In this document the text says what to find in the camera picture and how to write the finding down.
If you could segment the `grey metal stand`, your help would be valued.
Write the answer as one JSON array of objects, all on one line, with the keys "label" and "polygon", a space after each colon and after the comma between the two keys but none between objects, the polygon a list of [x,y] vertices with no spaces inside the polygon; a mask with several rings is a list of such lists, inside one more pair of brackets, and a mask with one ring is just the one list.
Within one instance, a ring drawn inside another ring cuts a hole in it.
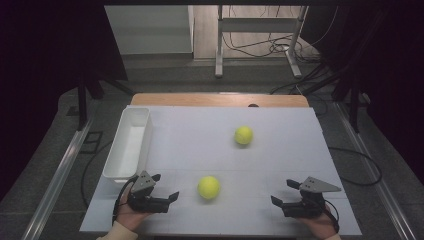
[{"label": "grey metal stand", "polygon": [[301,6],[297,18],[224,18],[223,6],[218,6],[218,39],[215,55],[215,76],[223,76],[223,34],[224,33],[290,33],[292,39],[284,47],[286,59],[295,78],[302,76],[295,59],[295,46],[303,26],[308,7]]}]

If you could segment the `black tripod stand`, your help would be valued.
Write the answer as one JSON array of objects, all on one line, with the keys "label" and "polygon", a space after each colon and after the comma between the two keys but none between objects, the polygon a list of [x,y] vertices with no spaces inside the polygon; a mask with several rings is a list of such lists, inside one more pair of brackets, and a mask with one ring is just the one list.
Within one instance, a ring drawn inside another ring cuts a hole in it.
[{"label": "black tripod stand", "polygon": [[350,94],[349,102],[349,123],[353,130],[358,133],[358,108],[360,106],[360,81],[357,78],[355,66],[348,64],[339,71],[333,73],[331,76],[319,81],[313,86],[302,91],[304,96],[310,95],[315,91],[327,86],[330,83],[338,80],[335,89],[332,92],[332,99],[336,102],[342,101],[347,94]]},{"label": "black tripod stand", "polygon": [[77,130],[81,131],[88,124],[88,109],[87,109],[87,96],[86,92],[89,92],[90,95],[95,99],[102,99],[104,96],[104,90],[100,85],[100,82],[104,81],[109,85],[115,87],[116,89],[124,92],[129,96],[133,96],[135,92],[129,87],[126,87],[122,83],[119,83],[117,80],[111,79],[105,75],[102,75],[99,80],[93,80],[81,76],[78,78],[78,110],[79,110],[79,125]]}]

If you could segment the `dark curtain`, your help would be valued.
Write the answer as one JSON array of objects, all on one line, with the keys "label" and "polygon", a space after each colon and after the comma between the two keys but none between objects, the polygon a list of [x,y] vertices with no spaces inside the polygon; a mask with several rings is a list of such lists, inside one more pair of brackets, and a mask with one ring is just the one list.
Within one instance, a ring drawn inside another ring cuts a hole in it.
[{"label": "dark curtain", "polygon": [[126,70],[105,0],[0,0],[0,201],[30,161],[62,94]]},{"label": "dark curtain", "polygon": [[[424,184],[424,0],[382,0],[387,15],[355,70],[368,114]],[[333,70],[358,49],[377,8],[312,6],[301,38]]]}]

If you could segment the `person's left hand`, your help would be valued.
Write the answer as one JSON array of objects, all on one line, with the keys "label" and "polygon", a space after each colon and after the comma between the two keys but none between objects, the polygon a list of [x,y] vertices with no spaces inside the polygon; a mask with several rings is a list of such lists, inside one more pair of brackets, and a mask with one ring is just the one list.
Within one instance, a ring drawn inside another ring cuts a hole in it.
[{"label": "person's left hand", "polygon": [[127,204],[128,193],[129,188],[126,188],[118,204],[116,221],[128,230],[136,232],[143,221],[151,216],[151,213],[143,213],[132,210],[131,207]]}]

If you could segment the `white panel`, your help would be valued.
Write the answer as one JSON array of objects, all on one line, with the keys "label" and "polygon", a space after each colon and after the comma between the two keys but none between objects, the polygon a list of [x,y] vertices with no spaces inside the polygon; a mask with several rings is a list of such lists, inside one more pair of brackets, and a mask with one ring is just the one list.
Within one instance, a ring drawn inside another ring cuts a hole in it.
[{"label": "white panel", "polygon": [[122,55],[193,52],[191,5],[106,6],[105,10]]}]

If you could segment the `white board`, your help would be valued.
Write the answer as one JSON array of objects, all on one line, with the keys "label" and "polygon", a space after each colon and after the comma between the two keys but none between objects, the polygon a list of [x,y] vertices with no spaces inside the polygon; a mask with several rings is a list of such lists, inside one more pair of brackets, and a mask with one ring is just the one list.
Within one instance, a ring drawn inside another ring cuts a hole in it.
[{"label": "white board", "polygon": [[[179,198],[167,213],[149,217],[146,235],[296,237],[307,229],[284,217],[271,196],[297,202],[300,194],[286,180],[315,177],[339,186],[321,126],[310,108],[142,106],[150,111],[153,134],[146,168],[161,174],[152,194]],[[248,145],[234,140],[248,126]],[[204,176],[220,182],[214,199],[202,198],[197,185]],[[106,232],[122,188],[100,177],[83,220],[84,232]]]}]

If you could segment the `metal floor rail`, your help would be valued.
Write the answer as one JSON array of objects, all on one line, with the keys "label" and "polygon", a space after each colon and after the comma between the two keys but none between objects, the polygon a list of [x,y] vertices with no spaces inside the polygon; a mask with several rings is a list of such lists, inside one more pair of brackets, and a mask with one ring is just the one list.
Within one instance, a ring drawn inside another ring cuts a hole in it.
[{"label": "metal floor rail", "polygon": [[75,132],[21,240],[39,240],[93,123],[89,119]]},{"label": "metal floor rail", "polygon": [[[362,137],[359,133],[356,133],[353,130],[349,123],[348,111],[342,106],[341,103],[338,102],[334,103],[334,108],[353,143],[354,149],[357,152],[370,157],[371,154],[366,147]],[[417,235],[415,234],[400,204],[396,200],[392,191],[389,189],[386,181],[383,179],[383,174],[378,172],[376,164],[373,164],[370,160],[366,159],[364,168],[372,180],[379,180],[379,182],[375,184],[376,192],[378,193],[379,198],[385,207],[401,240],[417,240]]]}]

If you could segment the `white plastic bin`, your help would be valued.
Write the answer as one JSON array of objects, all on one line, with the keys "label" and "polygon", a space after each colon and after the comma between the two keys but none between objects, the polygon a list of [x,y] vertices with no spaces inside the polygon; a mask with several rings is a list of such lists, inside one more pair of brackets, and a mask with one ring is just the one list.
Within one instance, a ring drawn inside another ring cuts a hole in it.
[{"label": "white plastic bin", "polygon": [[152,134],[148,108],[125,108],[102,175],[117,184],[139,175],[146,168]]}]

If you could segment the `yellow tennis ball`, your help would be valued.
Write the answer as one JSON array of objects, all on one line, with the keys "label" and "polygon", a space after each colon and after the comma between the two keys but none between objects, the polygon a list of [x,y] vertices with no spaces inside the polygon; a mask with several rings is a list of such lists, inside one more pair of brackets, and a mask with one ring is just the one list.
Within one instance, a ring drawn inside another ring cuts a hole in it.
[{"label": "yellow tennis ball", "polygon": [[220,182],[214,176],[204,176],[198,182],[197,191],[204,199],[214,199],[220,192]]},{"label": "yellow tennis ball", "polygon": [[234,133],[234,140],[241,145],[248,145],[253,140],[253,130],[248,126],[241,126]]}]

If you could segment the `wooden table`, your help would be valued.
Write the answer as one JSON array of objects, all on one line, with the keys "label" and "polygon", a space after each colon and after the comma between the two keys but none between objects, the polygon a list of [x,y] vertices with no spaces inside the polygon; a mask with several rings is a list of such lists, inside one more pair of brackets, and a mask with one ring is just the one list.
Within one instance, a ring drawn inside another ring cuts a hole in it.
[{"label": "wooden table", "polygon": [[131,100],[136,106],[197,107],[305,107],[307,99],[300,95],[267,95],[239,93],[138,93]]}]

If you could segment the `person's right hand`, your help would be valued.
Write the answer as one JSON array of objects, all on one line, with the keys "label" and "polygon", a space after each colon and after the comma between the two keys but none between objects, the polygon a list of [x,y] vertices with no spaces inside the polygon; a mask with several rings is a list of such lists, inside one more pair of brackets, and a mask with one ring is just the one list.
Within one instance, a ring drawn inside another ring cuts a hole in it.
[{"label": "person's right hand", "polygon": [[325,213],[313,219],[298,218],[298,221],[306,225],[312,235],[318,240],[331,240],[332,236],[338,234],[331,218]]}]

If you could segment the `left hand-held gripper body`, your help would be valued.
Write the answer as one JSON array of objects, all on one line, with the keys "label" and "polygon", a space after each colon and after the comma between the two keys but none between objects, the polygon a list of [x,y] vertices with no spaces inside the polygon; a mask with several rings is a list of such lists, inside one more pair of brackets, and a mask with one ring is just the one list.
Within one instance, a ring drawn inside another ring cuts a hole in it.
[{"label": "left hand-held gripper body", "polygon": [[168,198],[152,197],[156,182],[147,171],[142,171],[128,193],[127,204],[132,210],[143,213],[167,213]]}]

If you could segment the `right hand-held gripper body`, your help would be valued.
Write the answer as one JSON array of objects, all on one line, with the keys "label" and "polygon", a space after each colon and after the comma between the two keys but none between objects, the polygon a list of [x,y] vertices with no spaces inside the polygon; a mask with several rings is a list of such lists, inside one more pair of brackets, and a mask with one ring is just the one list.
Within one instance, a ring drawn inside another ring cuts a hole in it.
[{"label": "right hand-held gripper body", "polygon": [[323,194],[340,192],[341,188],[317,178],[308,177],[300,183],[298,191],[301,195],[299,202],[283,203],[281,209],[285,217],[309,219],[319,217],[326,210]]}]

